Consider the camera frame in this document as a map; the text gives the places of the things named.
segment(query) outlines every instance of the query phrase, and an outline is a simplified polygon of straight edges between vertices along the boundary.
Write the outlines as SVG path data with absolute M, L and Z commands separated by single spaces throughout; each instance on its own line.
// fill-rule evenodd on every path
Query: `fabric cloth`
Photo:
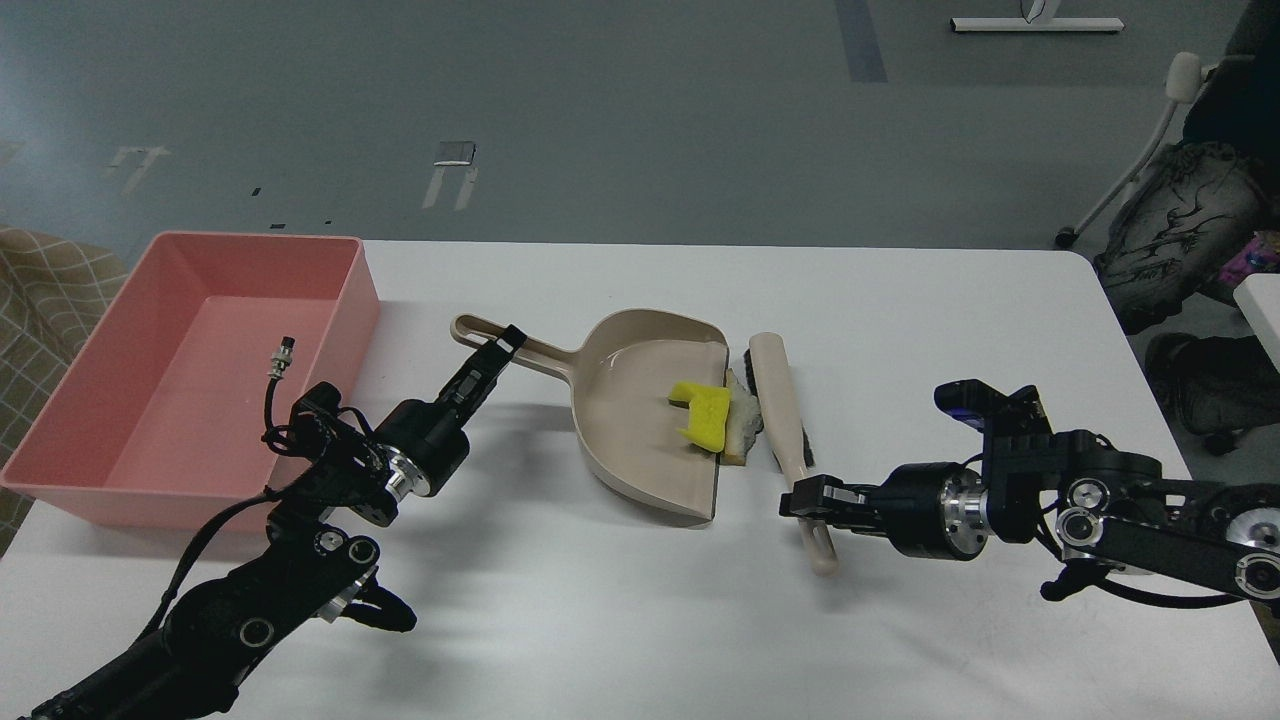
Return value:
M 0 225 L 0 465 L 127 275 L 101 247 Z M 29 507 L 29 498 L 0 488 L 0 555 Z
M 1268 222 L 1271 200 L 1257 168 L 1221 142 L 1169 146 L 1156 156 L 1093 259 L 1125 333 L 1180 313 Z

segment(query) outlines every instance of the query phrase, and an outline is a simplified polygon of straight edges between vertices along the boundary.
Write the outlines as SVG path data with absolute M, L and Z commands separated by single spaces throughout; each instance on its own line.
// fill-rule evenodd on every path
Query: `sponge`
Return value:
M 727 387 L 681 380 L 671 388 L 667 400 L 689 407 L 689 428 L 680 428 L 680 434 L 703 450 L 721 452 L 724 450 L 724 423 L 731 397 Z

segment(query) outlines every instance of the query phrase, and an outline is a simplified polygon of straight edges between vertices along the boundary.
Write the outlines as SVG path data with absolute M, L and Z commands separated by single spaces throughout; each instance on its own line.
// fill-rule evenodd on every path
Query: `dustpan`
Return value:
M 460 315 L 451 334 L 479 347 L 503 327 Z M 600 320 L 577 350 L 530 337 L 513 361 L 568 383 L 579 442 L 604 484 L 653 507 L 714 516 L 717 456 L 678 433 L 687 411 L 667 393 L 678 380 L 724 384 L 724 333 L 673 313 L 622 310 Z

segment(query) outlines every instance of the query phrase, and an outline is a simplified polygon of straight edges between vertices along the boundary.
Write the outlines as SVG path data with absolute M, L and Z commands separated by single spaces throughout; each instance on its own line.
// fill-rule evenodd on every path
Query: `pink container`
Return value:
M 270 356 L 297 340 L 275 420 L 319 380 L 348 393 L 378 320 L 351 237 L 155 238 L 0 484 L 104 525 L 193 529 L 306 461 L 262 434 Z M 269 507 L 227 527 L 261 530 Z

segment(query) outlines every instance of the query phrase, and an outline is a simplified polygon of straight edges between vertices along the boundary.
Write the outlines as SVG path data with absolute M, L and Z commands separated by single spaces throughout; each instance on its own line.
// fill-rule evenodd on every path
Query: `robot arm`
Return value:
M 1164 479 L 1158 461 L 1102 436 L 1053 433 L 1034 386 L 1006 397 L 959 380 L 934 402 L 983 433 L 982 475 L 969 462 L 902 465 L 879 486 L 817 475 L 782 496 L 781 514 L 884 537 L 915 557 L 973 560 L 992 536 L 1036 539 L 1065 565 L 1041 587 L 1051 601 L 1098 587 L 1166 607 L 1252 600 L 1280 610 L 1280 487 Z M 1041 507 L 1046 491 L 1056 498 Z M 1107 579 L 1130 568 L 1222 594 L 1167 597 Z
M 463 425 L 524 342 L 525 334 L 508 327 L 466 360 L 435 402 L 406 400 L 376 429 L 355 411 L 357 429 L 338 419 L 352 409 L 340 407 L 338 389 L 328 383 L 293 405 L 288 425 L 270 427 L 271 391 L 292 348 L 285 338 L 273 363 L 264 441 L 276 452 L 307 457 L 311 466 L 287 488 L 266 489 L 206 524 L 138 639 L 33 710 L 32 720 L 177 720 L 225 712 L 257 664 L 310 618 L 412 629 L 413 611 L 378 584 L 378 543 L 349 537 L 325 520 L 334 507 L 351 507 L 387 527 L 408 493 L 438 493 L 470 451 Z M 221 524 L 269 501 L 278 505 L 268 516 L 268 550 L 225 578 L 196 585 L 166 614 L 187 570 Z

